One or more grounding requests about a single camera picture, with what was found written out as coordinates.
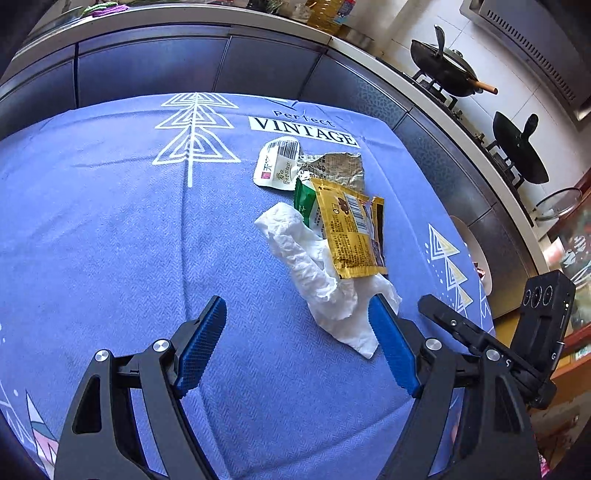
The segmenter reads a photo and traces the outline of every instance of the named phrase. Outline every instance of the countertop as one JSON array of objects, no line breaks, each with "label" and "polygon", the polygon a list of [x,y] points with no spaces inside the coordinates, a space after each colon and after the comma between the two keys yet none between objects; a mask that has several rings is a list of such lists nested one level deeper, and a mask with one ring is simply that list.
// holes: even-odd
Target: countertop
[{"label": "countertop", "polygon": [[538,244],[536,233],[530,226],[528,218],[522,211],[513,193],[496,168],[482,152],[480,146],[449,116],[448,112],[434,103],[426,93],[422,92],[406,76],[398,73],[392,67],[381,63],[368,53],[339,38],[298,22],[246,9],[220,7],[216,5],[180,4],[136,7],[105,17],[88,17],[49,32],[47,35],[40,37],[22,48],[15,55],[4,76],[0,79],[0,85],[46,55],[90,37],[129,28],[150,25],[187,24],[188,22],[213,25],[241,25],[293,35],[326,45],[374,72],[423,110],[463,150],[489,183],[513,220],[534,261],[538,273],[546,273],[549,270]]}]

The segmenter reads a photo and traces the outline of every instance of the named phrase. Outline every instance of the camera lens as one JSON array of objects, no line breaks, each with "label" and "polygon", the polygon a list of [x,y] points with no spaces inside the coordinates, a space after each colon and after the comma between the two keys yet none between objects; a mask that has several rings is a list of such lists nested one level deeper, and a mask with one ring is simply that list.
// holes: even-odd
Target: camera lens
[{"label": "camera lens", "polygon": [[536,287],[534,290],[534,294],[531,297],[531,306],[536,308],[540,304],[540,300],[542,299],[542,287]]},{"label": "camera lens", "polygon": [[550,300],[552,300],[552,286],[548,285],[544,290],[544,298],[542,299],[542,303],[544,305],[548,305]]},{"label": "camera lens", "polygon": [[523,306],[527,307],[527,304],[530,302],[531,300],[531,290],[527,290],[525,292],[525,295],[523,295]]}]

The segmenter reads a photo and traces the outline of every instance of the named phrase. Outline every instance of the metal screw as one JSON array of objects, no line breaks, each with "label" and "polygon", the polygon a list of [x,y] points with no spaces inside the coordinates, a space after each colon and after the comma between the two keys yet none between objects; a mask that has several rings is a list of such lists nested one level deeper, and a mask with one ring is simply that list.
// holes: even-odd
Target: metal screw
[{"label": "metal screw", "polygon": [[501,354],[496,350],[491,349],[486,351],[486,357],[493,362],[498,362],[501,359]]},{"label": "metal screw", "polygon": [[107,350],[99,350],[95,355],[97,362],[104,362],[109,358],[109,352]]},{"label": "metal screw", "polygon": [[168,340],[156,340],[152,346],[154,351],[156,352],[164,352],[170,346],[170,342]]},{"label": "metal screw", "polygon": [[441,349],[441,342],[436,338],[428,338],[425,345],[427,345],[429,350],[437,351]]}]

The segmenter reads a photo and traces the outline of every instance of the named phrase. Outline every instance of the yellow plastic wrapper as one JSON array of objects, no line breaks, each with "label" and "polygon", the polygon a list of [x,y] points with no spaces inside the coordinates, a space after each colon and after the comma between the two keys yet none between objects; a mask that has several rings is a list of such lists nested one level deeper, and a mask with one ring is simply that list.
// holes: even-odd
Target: yellow plastic wrapper
[{"label": "yellow plastic wrapper", "polygon": [[384,199],[369,197],[323,179],[310,179],[341,278],[386,274],[383,256]]}]

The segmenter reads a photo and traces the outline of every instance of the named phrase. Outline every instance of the blue tablecloth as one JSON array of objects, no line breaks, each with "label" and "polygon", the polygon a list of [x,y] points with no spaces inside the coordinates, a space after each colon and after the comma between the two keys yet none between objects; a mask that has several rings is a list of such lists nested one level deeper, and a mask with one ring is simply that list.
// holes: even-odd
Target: blue tablecloth
[{"label": "blue tablecloth", "polygon": [[[381,121],[195,93],[66,112],[0,142],[0,408],[50,476],[93,354],[143,351],[214,294],[227,301],[228,323],[183,406],[218,475],[377,476],[412,399],[379,349],[368,361],[316,326],[253,225],[291,201],[252,182],[261,147],[281,135],[298,135],[308,154],[361,152],[367,193],[385,198],[400,315],[454,343],[418,314],[417,300],[433,293],[492,330],[467,248]],[[144,449],[161,471],[140,398]],[[459,403],[434,469],[447,461]]]}]

